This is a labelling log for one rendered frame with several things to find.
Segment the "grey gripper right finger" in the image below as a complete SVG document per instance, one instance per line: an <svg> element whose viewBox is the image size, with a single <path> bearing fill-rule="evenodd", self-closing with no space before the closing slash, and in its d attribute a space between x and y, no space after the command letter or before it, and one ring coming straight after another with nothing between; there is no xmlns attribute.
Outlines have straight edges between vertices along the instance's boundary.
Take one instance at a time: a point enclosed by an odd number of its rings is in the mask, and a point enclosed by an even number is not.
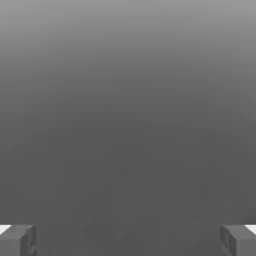
<svg viewBox="0 0 256 256"><path fill-rule="evenodd" d="M221 225L219 239L223 256L256 256L256 224Z"/></svg>

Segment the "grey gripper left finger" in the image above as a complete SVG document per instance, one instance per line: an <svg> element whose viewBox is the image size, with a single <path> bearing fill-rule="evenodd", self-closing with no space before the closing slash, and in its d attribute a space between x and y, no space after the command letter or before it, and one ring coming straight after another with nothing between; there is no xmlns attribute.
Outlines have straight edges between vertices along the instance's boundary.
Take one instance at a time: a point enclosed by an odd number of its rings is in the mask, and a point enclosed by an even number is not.
<svg viewBox="0 0 256 256"><path fill-rule="evenodd" d="M37 226L0 224L0 256L38 256Z"/></svg>

